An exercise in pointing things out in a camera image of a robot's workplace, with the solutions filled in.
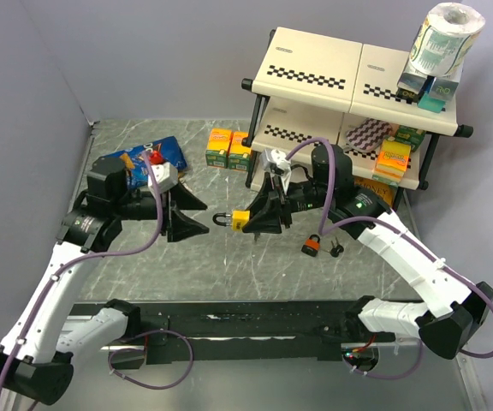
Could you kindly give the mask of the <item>yellow padlock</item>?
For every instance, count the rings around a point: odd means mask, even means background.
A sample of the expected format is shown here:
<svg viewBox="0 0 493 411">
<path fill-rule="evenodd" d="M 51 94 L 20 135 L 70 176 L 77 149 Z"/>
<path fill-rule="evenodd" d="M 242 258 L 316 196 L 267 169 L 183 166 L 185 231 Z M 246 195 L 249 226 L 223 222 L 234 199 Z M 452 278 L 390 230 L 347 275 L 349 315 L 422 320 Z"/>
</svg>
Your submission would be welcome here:
<svg viewBox="0 0 493 411">
<path fill-rule="evenodd" d="M 230 227 L 233 231 L 242 231 L 250 220 L 250 211 L 234 210 L 231 213 L 219 212 L 212 216 L 212 222 L 220 227 Z"/>
</svg>

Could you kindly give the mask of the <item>orange padlock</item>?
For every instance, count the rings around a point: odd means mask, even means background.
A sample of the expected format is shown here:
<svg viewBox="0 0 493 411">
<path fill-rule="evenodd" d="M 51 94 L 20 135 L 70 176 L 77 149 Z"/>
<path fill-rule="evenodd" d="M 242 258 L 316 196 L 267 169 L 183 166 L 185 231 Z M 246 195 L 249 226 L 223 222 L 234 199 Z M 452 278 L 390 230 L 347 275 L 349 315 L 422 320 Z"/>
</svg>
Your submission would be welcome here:
<svg viewBox="0 0 493 411">
<path fill-rule="evenodd" d="M 310 235 L 304 242 L 301 252 L 310 256 L 317 257 L 320 250 L 320 236 L 318 234 Z"/>
</svg>

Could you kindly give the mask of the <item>black-headed keys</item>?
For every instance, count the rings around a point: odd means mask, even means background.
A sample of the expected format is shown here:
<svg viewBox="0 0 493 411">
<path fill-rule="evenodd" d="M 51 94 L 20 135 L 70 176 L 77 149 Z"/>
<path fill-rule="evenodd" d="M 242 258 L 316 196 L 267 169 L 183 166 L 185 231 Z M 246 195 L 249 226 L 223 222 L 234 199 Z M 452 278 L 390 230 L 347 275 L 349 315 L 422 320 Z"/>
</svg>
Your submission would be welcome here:
<svg viewBox="0 0 493 411">
<path fill-rule="evenodd" d="M 344 246 L 338 241 L 336 237 L 330 241 L 330 244 L 330 255 L 333 258 L 338 258 L 344 252 Z"/>
</svg>

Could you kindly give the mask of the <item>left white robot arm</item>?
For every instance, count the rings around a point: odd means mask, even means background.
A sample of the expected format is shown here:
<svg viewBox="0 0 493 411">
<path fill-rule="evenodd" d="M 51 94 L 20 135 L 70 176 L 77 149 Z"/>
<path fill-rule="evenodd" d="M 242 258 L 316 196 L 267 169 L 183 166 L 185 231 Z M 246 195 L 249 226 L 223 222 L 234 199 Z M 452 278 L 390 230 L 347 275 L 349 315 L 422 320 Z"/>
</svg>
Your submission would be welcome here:
<svg viewBox="0 0 493 411">
<path fill-rule="evenodd" d="M 69 387 L 75 368 L 113 341 L 130 344 L 142 332 L 140 308 L 117 299 L 108 301 L 83 325 L 62 336 L 62 328 L 83 284 L 99 260 L 114 256 L 110 244 L 126 220 L 154 220 L 156 229 L 144 252 L 160 235 L 178 242 L 208 233 L 186 211 L 206 204 L 179 180 L 170 164 L 153 165 L 141 157 L 148 189 L 131 188 L 130 172 L 118 157 L 101 157 L 86 174 L 85 190 L 62 220 L 49 264 L 27 307 L 0 342 L 0 407 L 4 390 L 52 405 Z"/>
</svg>

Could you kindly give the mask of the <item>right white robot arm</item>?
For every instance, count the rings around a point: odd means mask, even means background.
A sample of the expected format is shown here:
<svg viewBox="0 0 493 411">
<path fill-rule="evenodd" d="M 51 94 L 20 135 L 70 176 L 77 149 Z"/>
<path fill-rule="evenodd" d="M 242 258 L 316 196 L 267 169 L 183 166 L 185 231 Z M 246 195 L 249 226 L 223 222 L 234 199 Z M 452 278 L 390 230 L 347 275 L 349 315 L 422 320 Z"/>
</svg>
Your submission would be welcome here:
<svg viewBox="0 0 493 411">
<path fill-rule="evenodd" d="M 444 359 L 453 359 L 493 313 L 493 288 L 475 284 L 452 270 L 415 238 L 376 193 L 355 183 L 351 158 L 336 145 L 312 140 L 312 174 L 291 182 L 290 155 L 266 149 L 260 156 L 262 186 L 246 209 L 244 233 L 279 234 L 296 212 L 322 209 L 318 235 L 343 229 L 389 264 L 420 297 L 418 303 L 359 299 L 347 319 L 348 335 L 365 341 L 372 334 L 418 338 Z"/>
</svg>

